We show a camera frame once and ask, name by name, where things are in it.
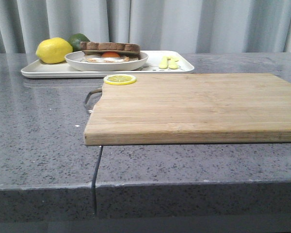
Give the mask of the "bread slice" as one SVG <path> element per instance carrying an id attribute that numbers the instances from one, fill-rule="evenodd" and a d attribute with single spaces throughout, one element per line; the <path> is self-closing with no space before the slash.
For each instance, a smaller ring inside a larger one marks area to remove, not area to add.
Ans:
<path id="1" fill-rule="evenodd" d="M 81 61 L 88 63 L 123 63 L 139 60 L 136 56 L 120 55 L 119 57 L 103 57 L 102 54 L 85 55 Z"/>
<path id="2" fill-rule="evenodd" d="M 85 54 L 104 53 L 108 51 L 117 52 L 120 54 L 139 55 L 140 46 L 131 43 L 115 43 L 115 42 L 80 42 L 80 49 Z"/>

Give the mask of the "fried egg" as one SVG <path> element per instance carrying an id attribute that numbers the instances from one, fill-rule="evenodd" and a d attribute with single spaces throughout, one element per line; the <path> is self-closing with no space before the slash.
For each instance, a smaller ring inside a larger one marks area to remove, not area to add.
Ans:
<path id="1" fill-rule="evenodd" d="M 116 52 L 108 51 L 105 53 L 85 55 L 82 61 L 89 63 L 123 63 L 130 61 L 130 58 Z"/>

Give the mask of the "white round plate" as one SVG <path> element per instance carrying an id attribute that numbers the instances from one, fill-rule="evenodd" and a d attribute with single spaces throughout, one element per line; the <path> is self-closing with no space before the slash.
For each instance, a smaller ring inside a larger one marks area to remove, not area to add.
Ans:
<path id="1" fill-rule="evenodd" d="M 127 62 L 101 61 L 94 63 L 87 60 L 90 58 L 97 60 L 97 57 L 85 55 L 82 51 L 77 51 L 67 54 L 65 60 L 71 67 L 80 71 L 132 71 L 143 66 L 147 62 L 148 57 L 147 53 L 140 52 L 139 59 L 130 59 Z"/>

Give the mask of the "white rectangular bear tray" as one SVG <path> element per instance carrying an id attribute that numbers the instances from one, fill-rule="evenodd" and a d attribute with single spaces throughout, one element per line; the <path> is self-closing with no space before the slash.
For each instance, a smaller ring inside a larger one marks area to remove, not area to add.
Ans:
<path id="1" fill-rule="evenodd" d="M 145 50 L 148 60 L 140 68 L 132 71 L 79 71 L 67 62 L 58 64 L 45 64 L 40 60 L 27 65 L 21 70 L 23 76 L 31 79 L 59 79 L 59 78 L 103 78 L 112 74 L 138 74 L 138 73 L 193 73 L 194 66 L 176 51 L 171 50 Z M 163 56 L 178 58 L 178 69 L 160 69 L 159 63 Z"/>

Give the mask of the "wooden cutting board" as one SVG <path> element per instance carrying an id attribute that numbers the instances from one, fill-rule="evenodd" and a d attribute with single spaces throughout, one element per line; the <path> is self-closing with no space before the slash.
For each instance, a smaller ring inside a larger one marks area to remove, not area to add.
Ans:
<path id="1" fill-rule="evenodd" d="M 147 74 L 102 86 L 85 144 L 291 142 L 291 83 L 269 73 Z"/>

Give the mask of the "lemon slice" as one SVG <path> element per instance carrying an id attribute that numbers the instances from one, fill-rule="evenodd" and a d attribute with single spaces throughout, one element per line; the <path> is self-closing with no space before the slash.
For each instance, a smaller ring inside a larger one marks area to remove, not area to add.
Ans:
<path id="1" fill-rule="evenodd" d="M 137 78 L 128 74 L 114 74 L 104 77 L 103 81 L 110 85 L 128 85 L 135 83 Z"/>

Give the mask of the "yellow plastic fork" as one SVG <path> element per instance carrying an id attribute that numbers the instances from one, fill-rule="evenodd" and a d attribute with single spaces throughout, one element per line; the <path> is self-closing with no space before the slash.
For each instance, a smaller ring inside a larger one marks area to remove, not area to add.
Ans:
<path id="1" fill-rule="evenodd" d="M 169 60 L 170 60 L 169 56 L 163 56 L 159 64 L 159 69 L 167 69 Z"/>

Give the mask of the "green lime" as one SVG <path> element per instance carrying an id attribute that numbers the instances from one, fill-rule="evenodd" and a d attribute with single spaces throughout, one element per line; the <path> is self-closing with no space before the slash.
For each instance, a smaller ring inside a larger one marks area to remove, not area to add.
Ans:
<path id="1" fill-rule="evenodd" d="M 90 42 L 89 38 L 82 33 L 76 33 L 69 37 L 69 44 L 72 46 L 73 52 L 80 51 L 81 42 Z"/>

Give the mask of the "yellow lemon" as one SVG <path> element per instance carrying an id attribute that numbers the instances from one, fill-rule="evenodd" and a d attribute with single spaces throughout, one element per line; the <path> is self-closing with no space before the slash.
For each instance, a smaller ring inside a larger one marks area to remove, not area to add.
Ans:
<path id="1" fill-rule="evenodd" d="M 65 56 L 72 51 L 72 46 L 66 40 L 54 37 L 42 41 L 35 54 L 44 63 L 56 64 L 65 61 Z"/>

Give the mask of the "grey curtain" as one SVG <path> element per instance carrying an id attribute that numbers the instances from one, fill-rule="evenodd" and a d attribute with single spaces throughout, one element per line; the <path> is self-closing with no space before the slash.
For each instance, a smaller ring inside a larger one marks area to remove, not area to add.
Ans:
<path id="1" fill-rule="evenodd" d="M 0 0 L 0 53 L 75 33 L 144 50 L 291 52 L 291 0 Z"/>

